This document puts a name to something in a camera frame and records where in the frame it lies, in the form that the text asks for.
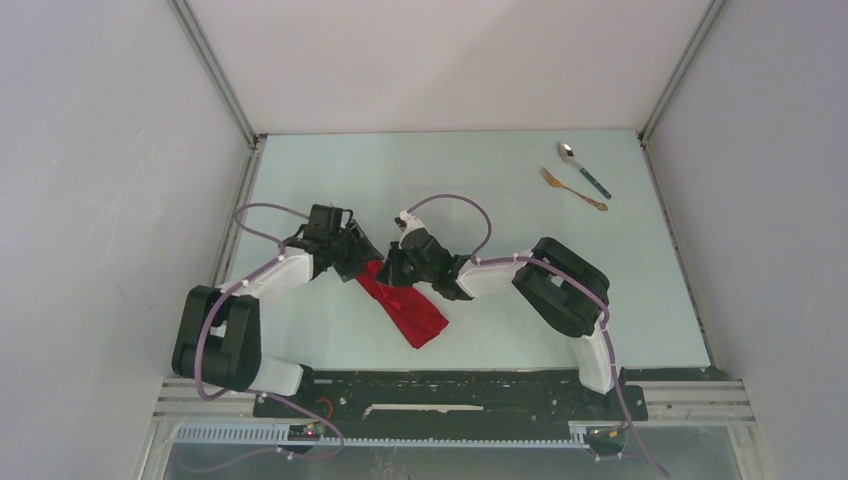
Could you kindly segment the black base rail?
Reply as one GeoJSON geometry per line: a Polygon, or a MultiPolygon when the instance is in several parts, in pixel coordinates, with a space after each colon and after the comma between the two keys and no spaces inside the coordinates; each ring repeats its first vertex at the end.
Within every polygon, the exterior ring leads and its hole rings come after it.
{"type": "Polygon", "coordinates": [[[293,398],[350,441],[567,441],[575,425],[648,418],[643,390],[584,387],[573,369],[517,371],[326,371],[293,398]]]}

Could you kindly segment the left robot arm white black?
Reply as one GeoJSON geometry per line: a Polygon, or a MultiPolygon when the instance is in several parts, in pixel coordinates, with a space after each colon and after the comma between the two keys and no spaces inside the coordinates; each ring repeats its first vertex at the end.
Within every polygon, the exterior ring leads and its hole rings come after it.
{"type": "Polygon", "coordinates": [[[240,280],[211,287],[199,285],[187,294],[171,368],[192,379],[199,395],[212,398],[206,385],[222,392],[277,394],[278,404],[292,416],[304,416],[316,403],[315,388],[303,380],[310,367],[263,351],[262,316],[284,296],[334,269],[348,282],[363,274],[381,254],[350,209],[315,204],[297,230],[278,238],[243,223],[248,205],[235,221],[245,232],[271,241],[273,256],[240,280]]]}

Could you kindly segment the silver spoon blue handle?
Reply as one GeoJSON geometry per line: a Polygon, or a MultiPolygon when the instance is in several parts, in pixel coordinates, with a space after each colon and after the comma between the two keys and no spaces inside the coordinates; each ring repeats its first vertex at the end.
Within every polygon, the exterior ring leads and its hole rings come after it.
{"type": "Polygon", "coordinates": [[[557,152],[560,158],[575,168],[604,198],[612,199],[611,193],[581,164],[578,162],[572,147],[564,142],[557,144],[557,152]]]}

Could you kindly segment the aluminium frame rail front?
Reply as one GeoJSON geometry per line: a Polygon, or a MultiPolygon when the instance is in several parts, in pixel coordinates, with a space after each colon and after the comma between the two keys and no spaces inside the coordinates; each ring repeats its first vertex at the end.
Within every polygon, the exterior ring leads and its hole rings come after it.
{"type": "MultiPolygon", "coordinates": [[[[638,423],[640,427],[722,428],[741,477],[766,477],[759,467],[756,421],[742,382],[636,380],[632,384],[642,388],[647,408],[647,419],[638,423]]],[[[165,477],[172,445],[182,426],[194,430],[189,436],[192,441],[250,440],[256,445],[275,446],[287,439],[288,426],[300,421],[256,418],[256,404],[254,396],[247,393],[228,393],[218,400],[204,401],[193,381],[165,379],[133,477],[165,477]]]]}

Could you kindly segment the left corner aluminium profile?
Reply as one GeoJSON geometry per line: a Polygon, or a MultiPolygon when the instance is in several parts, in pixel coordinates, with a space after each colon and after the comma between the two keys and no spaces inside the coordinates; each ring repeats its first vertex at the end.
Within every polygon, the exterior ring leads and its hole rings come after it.
{"type": "Polygon", "coordinates": [[[251,125],[246,111],[238,99],[235,89],[214,51],[214,47],[204,31],[200,18],[195,8],[191,5],[191,2],[170,0],[167,1],[167,4],[183,29],[188,43],[198,57],[213,89],[222,101],[241,139],[245,143],[244,152],[237,160],[239,170],[236,177],[236,190],[229,202],[225,229],[219,242],[211,271],[210,280],[212,283],[217,284],[226,280],[231,270],[231,262],[234,258],[240,236],[234,223],[235,208],[240,206],[250,196],[255,181],[256,169],[264,149],[265,139],[251,125]]]}

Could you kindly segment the red cloth napkin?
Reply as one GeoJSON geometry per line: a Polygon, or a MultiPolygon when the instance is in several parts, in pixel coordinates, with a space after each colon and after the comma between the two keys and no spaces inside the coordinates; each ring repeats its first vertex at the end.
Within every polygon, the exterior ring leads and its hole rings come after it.
{"type": "Polygon", "coordinates": [[[356,280],[382,307],[408,344],[413,349],[421,349],[439,336],[449,321],[415,288],[391,287],[378,282],[376,274],[382,267],[382,260],[369,260],[356,280]]]}

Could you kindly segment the corner aluminium profile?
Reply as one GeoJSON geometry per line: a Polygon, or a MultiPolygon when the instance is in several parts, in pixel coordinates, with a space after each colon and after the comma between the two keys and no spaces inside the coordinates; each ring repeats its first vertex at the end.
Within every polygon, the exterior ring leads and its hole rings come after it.
{"type": "Polygon", "coordinates": [[[250,196],[255,181],[256,169],[264,149],[265,139],[251,125],[246,111],[238,99],[235,89],[214,51],[214,47],[204,31],[200,18],[195,8],[191,5],[191,2],[170,0],[167,1],[167,4],[183,29],[188,43],[198,57],[213,89],[222,101],[241,139],[245,143],[244,152],[237,160],[239,170],[236,177],[236,190],[229,202],[225,229],[219,242],[211,271],[210,280],[212,283],[217,284],[226,280],[231,270],[231,262],[234,258],[240,236],[234,223],[235,208],[240,206],[250,196]]]}
{"type": "Polygon", "coordinates": [[[667,116],[669,109],[672,107],[676,97],[683,88],[692,68],[696,64],[698,57],[709,41],[713,31],[720,23],[727,7],[731,1],[727,0],[712,0],[708,3],[700,20],[698,21],[694,31],[687,41],[679,59],[668,77],[660,96],[655,102],[650,114],[648,115],[644,125],[638,131],[638,140],[643,154],[643,158],[650,174],[652,185],[654,187],[656,199],[659,203],[665,227],[669,235],[679,270],[684,280],[686,291],[690,300],[691,309],[695,315],[695,319],[699,328],[701,339],[706,348],[710,364],[717,365],[714,349],[710,345],[710,332],[704,325],[702,312],[698,303],[698,298],[692,277],[687,269],[686,258],[681,250],[679,235],[676,229],[675,221],[670,209],[670,203],[667,199],[665,187],[661,176],[657,172],[656,162],[653,159],[654,139],[663,120],[667,116]]]}

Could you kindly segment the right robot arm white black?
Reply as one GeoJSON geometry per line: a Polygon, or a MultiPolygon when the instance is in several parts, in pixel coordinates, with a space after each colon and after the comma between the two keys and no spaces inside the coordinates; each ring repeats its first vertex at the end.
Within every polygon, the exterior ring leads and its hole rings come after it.
{"type": "Polygon", "coordinates": [[[569,339],[584,387],[585,411],[606,418],[622,403],[607,325],[605,274],[550,237],[509,257],[480,259],[450,253],[425,229],[390,246],[376,280],[390,287],[426,283],[443,298],[470,301],[516,291],[554,331],[569,339]]]}

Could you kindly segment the gold fork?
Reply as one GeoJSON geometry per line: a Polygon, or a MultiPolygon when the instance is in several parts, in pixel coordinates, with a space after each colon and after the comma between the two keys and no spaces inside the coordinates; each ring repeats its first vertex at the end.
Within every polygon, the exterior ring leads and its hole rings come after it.
{"type": "Polygon", "coordinates": [[[571,187],[566,186],[560,180],[558,180],[554,175],[552,175],[546,168],[540,169],[540,175],[542,176],[544,181],[550,187],[555,188],[555,189],[565,190],[565,191],[567,191],[571,194],[574,194],[575,196],[577,196],[578,198],[583,200],[588,205],[591,205],[592,207],[594,207],[598,211],[604,212],[604,211],[607,211],[609,209],[607,204],[600,202],[600,201],[597,201],[597,200],[595,200],[595,199],[593,199],[593,198],[591,198],[587,195],[584,195],[584,194],[578,192],[577,190],[575,190],[571,187]]]}

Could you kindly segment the right corner aluminium profile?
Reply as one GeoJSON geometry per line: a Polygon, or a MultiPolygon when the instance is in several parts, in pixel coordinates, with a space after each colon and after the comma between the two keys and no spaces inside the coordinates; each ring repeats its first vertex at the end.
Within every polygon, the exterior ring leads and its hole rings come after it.
{"type": "Polygon", "coordinates": [[[679,59],[668,77],[660,96],[655,102],[650,114],[648,115],[644,125],[638,131],[638,140],[643,154],[643,158],[650,174],[652,185],[654,187],[656,199],[659,203],[665,227],[669,235],[679,270],[684,280],[686,291],[690,300],[691,309],[695,315],[695,319],[699,328],[701,339],[706,348],[710,364],[717,365],[714,349],[710,345],[710,332],[704,325],[702,312],[698,303],[698,298],[692,277],[687,269],[686,258],[681,250],[679,235],[676,229],[675,221],[670,209],[670,203],[667,199],[665,187],[661,176],[657,172],[656,162],[653,159],[654,139],[663,120],[667,116],[669,109],[672,107],[676,97],[683,88],[692,68],[696,64],[698,57],[709,41],[713,31],[720,23],[727,7],[731,1],[727,0],[712,0],[708,3],[700,20],[698,21],[694,31],[687,41],[679,59]]]}

